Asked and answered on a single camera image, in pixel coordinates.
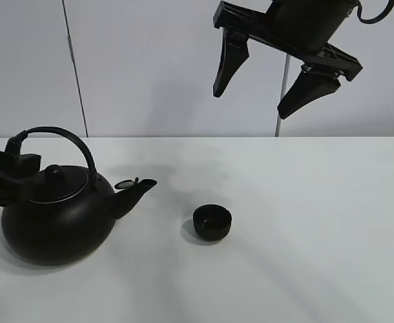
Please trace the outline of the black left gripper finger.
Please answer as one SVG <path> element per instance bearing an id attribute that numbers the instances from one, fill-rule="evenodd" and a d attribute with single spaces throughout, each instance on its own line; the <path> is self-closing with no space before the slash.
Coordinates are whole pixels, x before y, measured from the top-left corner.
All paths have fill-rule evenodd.
<path id="1" fill-rule="evenodd" d="M 40 171 L 41 156 L 0 151 L 0 182 L 31 181 Z"/>

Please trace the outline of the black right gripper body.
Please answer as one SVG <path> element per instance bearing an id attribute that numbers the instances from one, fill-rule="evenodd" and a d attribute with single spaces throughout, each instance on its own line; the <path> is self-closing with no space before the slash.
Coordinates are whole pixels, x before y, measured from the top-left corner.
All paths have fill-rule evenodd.
<path id="1" fill-rule="evenodd" d="M 273 1 L 259 12 L 221 1 L 214 27 L 239 35 L 238 47 L 246 51 L 248 39 L 286 52 L 307 64 L 341 71 L 352 81 L 362 70 L 355 57 L 329 44 L 357 1 Z"/>

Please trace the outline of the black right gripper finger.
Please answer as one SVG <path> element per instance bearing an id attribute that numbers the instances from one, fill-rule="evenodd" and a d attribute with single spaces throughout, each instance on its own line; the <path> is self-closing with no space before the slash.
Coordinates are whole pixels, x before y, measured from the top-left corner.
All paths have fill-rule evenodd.
<path id="1" fill-rule="evenodd" d="M 249 58 L 247 41 L 247 35 L 223 28 L 220 63 L 212 87 L 214 97 L 222 96 L 234 74 Z"/>
<path id="2" fill-rule="evenodd" d="M 307 104 L 335 93 L 339 87 L 340 82 L 335 73 L 301 71 L 281 99 L 278 114 L 284 120 Z"/>

